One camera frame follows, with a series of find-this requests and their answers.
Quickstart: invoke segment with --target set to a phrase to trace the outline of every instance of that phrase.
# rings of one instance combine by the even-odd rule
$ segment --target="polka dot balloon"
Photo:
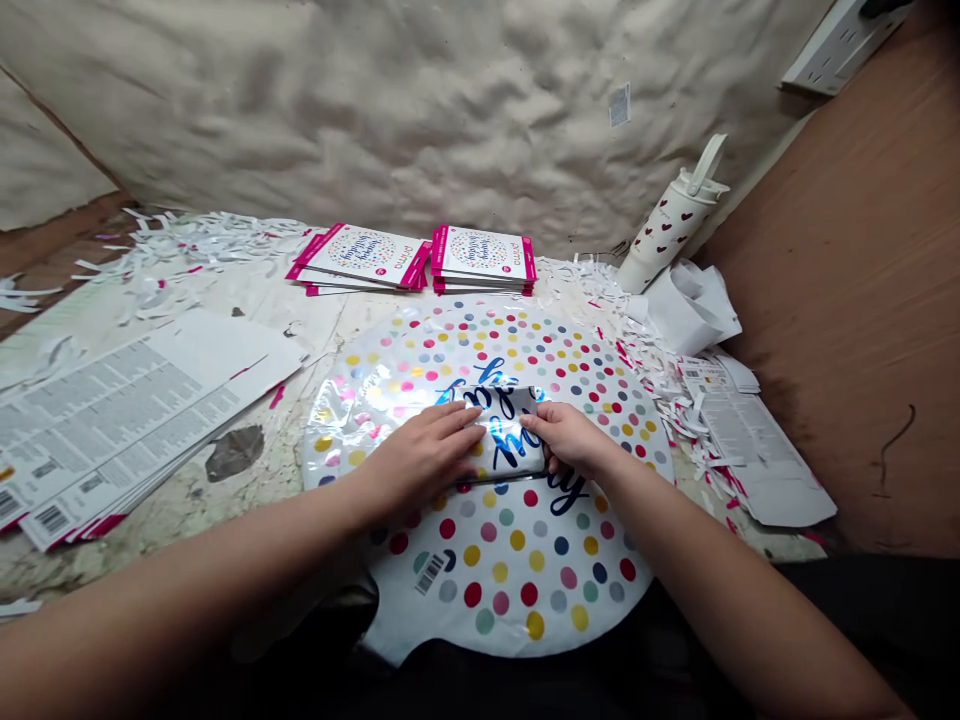
[[[304,435],[305,487],[359,466],[454,388],[494,384],[580,408],[672,481],[653,404],[613,349],[538,308],[479,296],[401,310],[343,351]],[[430,638],[508,657],[570,650],[616,626],[652,580],[603,493],[573,471],[461,483],[371,532],[365,549],[380,593],[365,644],[395,664]]]

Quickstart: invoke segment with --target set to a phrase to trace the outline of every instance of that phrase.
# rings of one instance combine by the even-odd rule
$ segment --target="textured white wall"
[[[736,185],[830,0],[0,0],[0,62],[142,200],[609,249],[730,133]],[[611,130],[631,83],[633,120]]]
[[[114,190],[70,138],[0,72],[0,231],[38,225]]]

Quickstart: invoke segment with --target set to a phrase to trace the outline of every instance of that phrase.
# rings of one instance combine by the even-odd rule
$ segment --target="person's left hand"
[[[378,519],[419,506],[459,478],[476,474],[466,454],[486,428],[465,427],[481,409],[464,408],[463,402],[427,408],[397,428],[350,473],[352,482],[363,484]]]

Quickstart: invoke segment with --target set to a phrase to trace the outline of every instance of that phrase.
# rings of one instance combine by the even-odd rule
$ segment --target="person's right hand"
[[[577,470],[597,470],[610,453],[623,452],[587,416],[567,403],[540,403],[537,414],[524,415],[520,424],[539,435],[550,448],[547,470],[556,474],[560,461]]]

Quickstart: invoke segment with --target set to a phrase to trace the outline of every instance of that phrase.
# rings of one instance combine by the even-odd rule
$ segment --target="dark fabric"
[[[920,718],[957,717],[960,563],[849,557],[778,568]],[[252,666],[197,668],[151,717],[417,720],[752,718],[655,582],[613,631],[575,651],[506,660],[433,641],[393,671],[355,649],[373,607],[317,610]]]

